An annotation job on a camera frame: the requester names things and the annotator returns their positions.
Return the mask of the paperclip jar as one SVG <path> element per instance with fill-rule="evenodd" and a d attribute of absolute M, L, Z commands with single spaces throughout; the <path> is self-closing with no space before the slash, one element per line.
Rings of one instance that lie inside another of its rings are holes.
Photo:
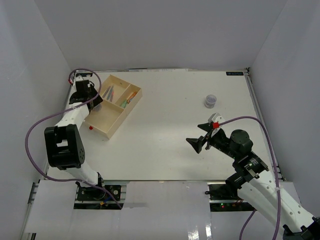
<path fill-rule="evenodd" d="M 205 97 L 204 106 L 208 109 L 211 109 L 215 106 L 216 102 L 217 102 L 216 96 L 213 94 L 209 94 Z"/>
<path fill-rule="evenodd" d="M 100 103 L 100 104 L 98 104 L 97 106 L 95 106 L 95 107 L 92 109 L 92 111 L 94 111 L 94 112 L 99 112 L 101 109 L 102 109 L 102 104 Z"/>

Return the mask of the green correction tape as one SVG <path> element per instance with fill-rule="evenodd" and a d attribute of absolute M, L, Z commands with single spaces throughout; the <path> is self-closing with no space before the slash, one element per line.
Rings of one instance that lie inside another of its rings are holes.
<path fill-rule="evenodd" d="M 125 109 L 127 104 L 128 104 L 128 101 L 124 100 L 123 103 L 121 104 L 121 107 Z"/>

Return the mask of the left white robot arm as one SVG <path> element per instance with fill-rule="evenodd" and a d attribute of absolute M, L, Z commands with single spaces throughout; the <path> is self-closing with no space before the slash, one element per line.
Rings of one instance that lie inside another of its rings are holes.
<path fill-rule="evenodd" d="M 79 129 L 90 112 L 102 103 L 94 84 L 77 77 L 72 86 L 75 92 L 69 99 L 71 110 L 52 127 L 44 130 L 48 163 L 51 167 L 67 172 L 88 188 L 88 193 L 99 200 L 105 196 L 106 187 L 101 175 L 85 161 L 86 153 Z"/>

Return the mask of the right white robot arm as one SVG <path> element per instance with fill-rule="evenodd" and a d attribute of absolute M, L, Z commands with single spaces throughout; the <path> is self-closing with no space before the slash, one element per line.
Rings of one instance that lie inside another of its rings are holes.
<path fill-rule="evenodd" d="M 253 152 L 253 142 L 246 131 L 236 129 L 226 136 L 217 122 L 198 127 L 206 131 L 206 135 L 186 139 L 197 153 L 203 148 L 215 148 L 233 159 L 235 173 L 225 181 L 229 198 L 248 202 L 274 225 L 274 233 L 281 234 L 284 240 L 320 238 L 320 219 L 280 186 L 267 164 Z"/>

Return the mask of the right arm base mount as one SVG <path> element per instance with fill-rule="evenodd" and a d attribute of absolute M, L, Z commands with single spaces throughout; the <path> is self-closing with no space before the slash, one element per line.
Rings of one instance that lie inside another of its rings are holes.
<path fill-rule="evenodd" d="M 209 198 L 212 213 L 224 212 L 251 212 L 254 208 L 242 198 L 235 190 L 231 190 L 224 182 L 209 182 L 204 192 Z"/>

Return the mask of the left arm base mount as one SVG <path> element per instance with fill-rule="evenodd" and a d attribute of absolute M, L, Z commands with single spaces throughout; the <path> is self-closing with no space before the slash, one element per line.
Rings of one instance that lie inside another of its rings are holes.
<path fill-rule="evenodd" d="M 123 187 L 120 184 L 104 184 L 100 181 L 98 186 L 108 192 L 91 186 L 81 186 L 79 182 L 76 182 L 76 185 L 73 205 L 75 210 L 121 210 L 124 205 Z"/>

